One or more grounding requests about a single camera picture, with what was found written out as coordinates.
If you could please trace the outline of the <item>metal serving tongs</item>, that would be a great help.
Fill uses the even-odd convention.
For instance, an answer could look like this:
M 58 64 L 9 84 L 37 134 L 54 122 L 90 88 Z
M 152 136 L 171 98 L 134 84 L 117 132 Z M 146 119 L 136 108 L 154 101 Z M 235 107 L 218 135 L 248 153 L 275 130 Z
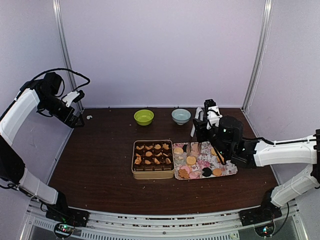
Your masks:
M 195 112 L 195 119 L 197 120 L 200 120 L 202 121 L 203 120 L 203 117 L 204 117 L 204 111 L 201 107 L 198 107 L 196 109 L 196 112 Z M 188 139 L 188 143 L 187 143 L 187 147 L 186 147 L 186 155 L 187 156 L 190 156 L 191 155 L 191 149 L 192 149 L 192 146 L 191 146 L 191 142 L 192 142 L 192 139 L 194 137 L 196 133 L 196 127 L 194 124 L 192 124 L 192 128 L 191 128 L 191 132 L 190 132 L 190 137 Z

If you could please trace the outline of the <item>gold cookie tin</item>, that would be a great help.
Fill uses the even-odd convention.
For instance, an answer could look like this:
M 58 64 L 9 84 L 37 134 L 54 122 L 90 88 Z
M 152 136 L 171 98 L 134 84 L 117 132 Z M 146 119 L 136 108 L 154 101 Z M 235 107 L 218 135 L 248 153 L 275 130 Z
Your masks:
M 144 145 L 143 150 L 136 146 Z M 173 143 L 169 139 L 133 143 L 131 171 L 136 180 L 172 179 L 175 173 Z

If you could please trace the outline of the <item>brown flower cookie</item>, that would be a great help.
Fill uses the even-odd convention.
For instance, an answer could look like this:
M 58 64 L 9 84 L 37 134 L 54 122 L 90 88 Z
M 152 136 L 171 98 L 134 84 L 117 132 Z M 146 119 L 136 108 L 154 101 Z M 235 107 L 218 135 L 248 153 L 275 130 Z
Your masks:
M 136 146 L 136 150 L 143 150 L 145 148 L 145 146 L 144 145 L 137 145 Z

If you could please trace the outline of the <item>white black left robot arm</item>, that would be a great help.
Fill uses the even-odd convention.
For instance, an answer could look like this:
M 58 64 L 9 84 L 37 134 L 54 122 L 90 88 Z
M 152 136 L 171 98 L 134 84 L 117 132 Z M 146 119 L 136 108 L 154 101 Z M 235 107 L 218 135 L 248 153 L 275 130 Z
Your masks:
M 48 210 L 61 222 L 72 218 L 65 195 L 48 186 L 27 169 L 21 156 L 15 151 L 27 127 L 32 126 L 30 116 L 33 112 L 45 118 L 55 117 L 66 126 L 74 129 L 84 126 L 81 113 L 72 106 L 85 96 L 82 87 L 90 83 L 90 79 L 76 71 L 66 69 L 85 80 L 85 83 L 65 93 L 65 83 L 57 73 L 59 68 L 45 70 L 27 81 L 19 89 L 9 107 L 0 117 L 0 177 L 7 181 L 6 189 L 16 189 L 26 195 L 37 198 L 48 206 Z

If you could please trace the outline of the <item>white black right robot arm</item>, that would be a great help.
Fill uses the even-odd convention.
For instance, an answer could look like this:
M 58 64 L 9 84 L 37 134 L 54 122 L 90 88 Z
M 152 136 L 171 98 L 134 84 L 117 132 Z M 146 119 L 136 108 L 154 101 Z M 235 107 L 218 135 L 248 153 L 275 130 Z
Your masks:
M 320 187 L 320 131 L 285 141 L 263 137 L 246 138 L 243 124 L 232 116 L 223 116 L 214 124 L 193 119 L 197 141 L 209 142 L 224 165 L 254 169 L 274 164 L 305 163 L 306 167 L 286 183 L 267 190 L 259 207 L 239 212 L 243 226 L 272 221 L 281 216 L 280 209 L 308 190 Z

